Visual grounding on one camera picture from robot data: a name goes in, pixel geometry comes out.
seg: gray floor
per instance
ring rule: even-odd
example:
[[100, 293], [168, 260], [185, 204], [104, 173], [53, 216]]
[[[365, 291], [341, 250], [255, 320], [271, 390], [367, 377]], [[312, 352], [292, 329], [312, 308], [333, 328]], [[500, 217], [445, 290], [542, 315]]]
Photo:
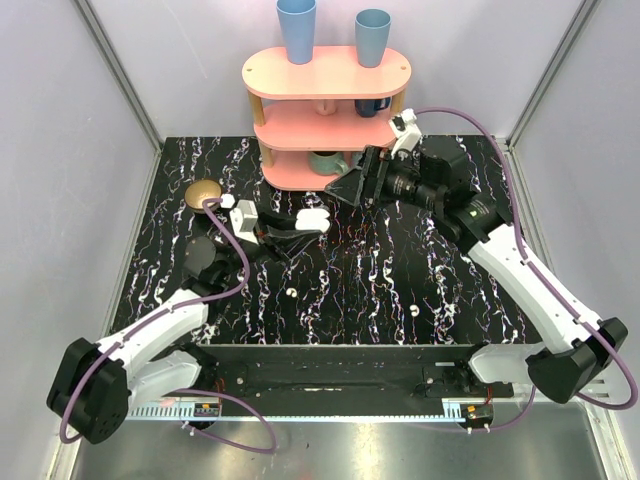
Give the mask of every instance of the gray floor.
[[[517, 413], [497, 406], [496, 423]], [[604, 479], [586, 413], [578, 405], [536, 404], [517, 427], [468, 437], [404, 424], [275, 425], [275, 456], [242, 452], [176, 425], [126, 422], [108, 441], [84, 444], [75, 480], [211, 479]], [[255, 423], [220, 423], [216, 433], [256, 446]]]

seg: dark blue mug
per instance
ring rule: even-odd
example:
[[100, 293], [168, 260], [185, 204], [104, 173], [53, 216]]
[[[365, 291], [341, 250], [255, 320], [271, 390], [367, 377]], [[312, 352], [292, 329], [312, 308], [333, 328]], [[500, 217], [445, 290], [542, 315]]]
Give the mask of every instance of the dark blue mug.
[[381, 98], [379, 100], [356, 100], [356, 112], [365, 118], [375, 117], [376, 113], [391, 105], [391, 97]]

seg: gray wall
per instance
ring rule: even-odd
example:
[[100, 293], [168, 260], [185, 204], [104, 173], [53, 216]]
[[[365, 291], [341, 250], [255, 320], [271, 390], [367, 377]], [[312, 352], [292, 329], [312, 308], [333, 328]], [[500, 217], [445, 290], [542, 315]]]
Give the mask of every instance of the gray wall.
[[0, 18], [0, 478], [41, 478], [67, 344], [105, 325], [153, 151], [69, 0]]
[[[630, 334], [640, 377], [640, 3], [602, 2], [516, 149], [558, 276]], [[615, 400], [628, 396], [608, 369]], [[620, 414], [640, 468], [638, 408]]]
[[[243, 63], [282, 45], [276, 0], [91, 0], [162, 136], [253, 134]], [[353, 44], [356, 13], [392, 17], [407, 105], [446, 105], [506, 136], [580, 0], [317, 0], [316, 44]], [[429, 132], [474, 132], [430, 116]]]

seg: black marble table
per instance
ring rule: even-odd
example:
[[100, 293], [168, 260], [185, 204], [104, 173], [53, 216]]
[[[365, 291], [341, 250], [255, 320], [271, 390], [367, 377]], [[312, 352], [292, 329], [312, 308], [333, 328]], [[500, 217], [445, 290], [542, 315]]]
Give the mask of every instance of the black marble table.
[[[479, 136], [458, 141], [470, 154], [473, 183], [508, 203], [489, 143]], [[293, 264], [255, 265], [248, 286], [214, 324], [193, 332], [199, 343], [539, 341], [500, 285], [449, 246], [427, 213], [397, 204], [382, 210], [352, 208], [322, 193], [276, 190], [265, 182], [259, 156], [252, 137], [167, 139], [113, 331], [157, 307], [180, 286], [189, 239], [215, 234], [184, 202], [192, 181], [211, 177], [225, 192], [263, 208], [295, 212], [323, 206], [333, 226]]]

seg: pink shelf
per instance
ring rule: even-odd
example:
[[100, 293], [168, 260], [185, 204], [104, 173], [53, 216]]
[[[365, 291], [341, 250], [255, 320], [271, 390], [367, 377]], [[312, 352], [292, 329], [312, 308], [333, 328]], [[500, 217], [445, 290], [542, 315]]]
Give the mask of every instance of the pink shelf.
[[320, 115], [309, 100], [283, 101], [264, 109], [265, 124], [255, 126], [258, 139], [275, 150], [360, 151], [366, 145], [388, 147], [396, 137], [389, 109], [362, 118], [353, 100], [337, 102], [332, 115]]
[[313, 60], [294, 65], [284, 47], [262, 50], [242, 67], [247, 89], [271, 100], [384, 98], [404, 90], [411, 65], [387, 48], [375, 68], [360, 66], [354, 46], [314, 47]]
[[273, 152], [273, 167], [262, 164], [262, 173], [269, 184], [280, 190], [319, 192], [338, 175], [318, 175], [311, 171], [307, 152]]

